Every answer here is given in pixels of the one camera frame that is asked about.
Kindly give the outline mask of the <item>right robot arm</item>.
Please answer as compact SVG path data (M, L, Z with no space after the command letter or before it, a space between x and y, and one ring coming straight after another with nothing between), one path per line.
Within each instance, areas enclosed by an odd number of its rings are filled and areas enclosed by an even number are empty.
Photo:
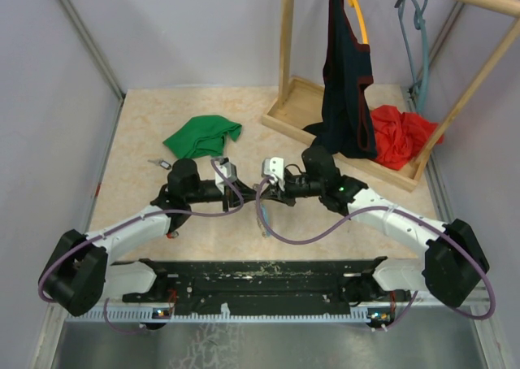
M305 170L293 175L282 158L266 158L262 163L266 183L259 187L257 198L288 206L298 198L317 198L329 211L365 224L417 255L381 261L362 282L368 298L382 300L394 290L422 291L458 308L483 282L489 264L467 222L429 219L390 202L365 182L341 174L323 147L306 149L301 159Z

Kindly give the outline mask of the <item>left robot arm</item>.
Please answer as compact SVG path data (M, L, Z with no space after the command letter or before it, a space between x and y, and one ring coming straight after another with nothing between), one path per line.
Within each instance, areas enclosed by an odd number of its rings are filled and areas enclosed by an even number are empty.
M65 232L38 280L37 292L45 302L58 303L70 315L83 315L99 302L129 293L142 293L157 302L165 298L169 282L149 261L121 263L136 247L171 235L191 216L191 206L219 202L220 217L238 212L254 197L227 158L213 158L213 180L201 180L197 164L177 160L167 183L143 210L117 224L93 232Z

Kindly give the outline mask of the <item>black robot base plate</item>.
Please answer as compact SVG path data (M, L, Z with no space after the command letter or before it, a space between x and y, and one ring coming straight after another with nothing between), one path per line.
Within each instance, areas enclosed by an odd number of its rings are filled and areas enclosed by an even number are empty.
M177 315L347 315L363 302L401 303L406 290L383 291L373 273L383 261L148 262L158 278L125 303L168 302Z

